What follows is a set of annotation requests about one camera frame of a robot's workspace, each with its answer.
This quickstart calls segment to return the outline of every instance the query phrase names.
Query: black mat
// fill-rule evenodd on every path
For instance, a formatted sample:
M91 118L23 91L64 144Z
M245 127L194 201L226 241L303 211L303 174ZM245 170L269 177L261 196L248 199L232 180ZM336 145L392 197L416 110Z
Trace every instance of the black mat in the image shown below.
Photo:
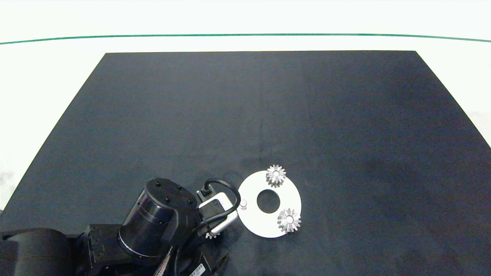
M239 186L276 163L301 228L235 222L226 275L491 275L491 150L416 52L107 54L0 225L79 233L152 177Z

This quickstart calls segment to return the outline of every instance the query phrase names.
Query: silver gear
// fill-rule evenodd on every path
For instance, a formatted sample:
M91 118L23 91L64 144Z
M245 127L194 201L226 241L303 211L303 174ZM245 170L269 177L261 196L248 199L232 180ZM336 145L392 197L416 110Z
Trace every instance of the silver gear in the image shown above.
M210 240L211 240L211 239L215 239L217 236L212 236L212 235L210 235L210 233L206 233L205 238L207 238L207 239L210 239Z
M266 181L271 187L279 187L283 184L283 181L286 179L286 172L279 165L273 165L268 168L266 172Z
M281 228L283 232L294 232L300 227L300 215L295 213L294 210L290 208L285 209L279 213L278 216L278 228Z

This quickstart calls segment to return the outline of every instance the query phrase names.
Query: white ring plate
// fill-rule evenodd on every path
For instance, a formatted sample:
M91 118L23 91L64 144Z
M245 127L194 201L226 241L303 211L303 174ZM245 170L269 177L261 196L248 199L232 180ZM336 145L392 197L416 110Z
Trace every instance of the white ring plate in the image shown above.
M266 181L265 170L255 172L247 177L239 187L241 199L247 201L245 209L238 208L239 218L252 233L265 237L277 238L286 234L278 228L278 216L284 209L294 209L300 215L302 203L295 184L287 177L278 188L271 187ZM265 213L257 206L257 196L264 190L272 190L279 197L279 208L271 214Z

